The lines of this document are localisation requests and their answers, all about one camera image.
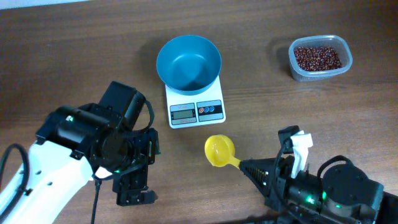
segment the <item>white wall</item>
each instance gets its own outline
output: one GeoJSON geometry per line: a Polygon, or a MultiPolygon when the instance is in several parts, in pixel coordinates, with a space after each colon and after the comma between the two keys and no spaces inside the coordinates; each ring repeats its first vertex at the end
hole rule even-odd
{"type": "Polygon", "coordinates": [[[47,4],[60,4],[68,2],[79,2],[89,0],[0,0],[0,9],[11,9],[15,7],[43,6],[47,4]]]}

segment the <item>kitchen scale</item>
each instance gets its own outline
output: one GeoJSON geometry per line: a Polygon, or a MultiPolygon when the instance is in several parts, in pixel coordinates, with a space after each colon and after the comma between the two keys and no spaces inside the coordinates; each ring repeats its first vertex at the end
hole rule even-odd
{"type": "Polygon", "coordinates": [[[220,77],[204,91],[193,96],[176,93],[166,85],[167,111],[171,128],[187,128],[225,121],[220,77]]]}

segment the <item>dark beans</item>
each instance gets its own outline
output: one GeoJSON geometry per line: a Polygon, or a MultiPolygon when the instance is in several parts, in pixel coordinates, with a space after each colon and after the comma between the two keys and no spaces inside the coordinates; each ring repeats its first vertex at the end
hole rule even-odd
{"type": "Polygon", "coordinates": [[[308,72],[341,68],[338,54],[332,47],[299,47],[294,56],[301,69],[308,72]]]}

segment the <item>clear plastic container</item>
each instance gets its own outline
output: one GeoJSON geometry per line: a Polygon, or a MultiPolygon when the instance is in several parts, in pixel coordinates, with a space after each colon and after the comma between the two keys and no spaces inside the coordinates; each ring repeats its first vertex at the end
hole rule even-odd
{"type": "Polygon", "coordinates": [[[289,47],[290,71],[292,71],[293,78],[299,82],[316,81],[326,78],[334,77],[348,71],[353,64],[353,56],[349,51],[347,43],[336,35],[318,35],[313,37],[304,37],[295,40],[289,47]],[[338,53],[338,58],[341,62],[341,68],[308,72],[299,67],[293,50],[297,47],[333,47],[338,53]]]}

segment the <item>wooden tabletop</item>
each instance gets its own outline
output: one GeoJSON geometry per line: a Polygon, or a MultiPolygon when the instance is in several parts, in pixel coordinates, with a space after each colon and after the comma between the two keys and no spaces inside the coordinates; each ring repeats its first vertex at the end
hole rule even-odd
{"type": "MultiPolygon", "coordinates": [[[[152,103],[162,154],[149,168],[152,205],[119,207],[112,182],[99,194],[96,223],[219,223],[270,214],[263,196],[232,166],[215,168],[203,146],[225,134],[240,159],[275,157],[277,132],[312,133],[310,172],[336,155],[398,194],[397,1],[90,1],[0,11],[0,152],[28,148],[45,117],[62,105],[99,102],[111,81],[136,87],[152,103]],[[226,121],[171,129],[155,60],[173,37],[202,35],[219,48],[226,121]],[[335,34],[347,41],[346,73],[300,83],[289,45],[335,34]]],[[[147,124],[143,110],[136,128],[147,124]]],[[[13,152],[4,183],[21,160],[13,152]]],[[[56,223],[88,223],[94,183],[56,223]]]]}

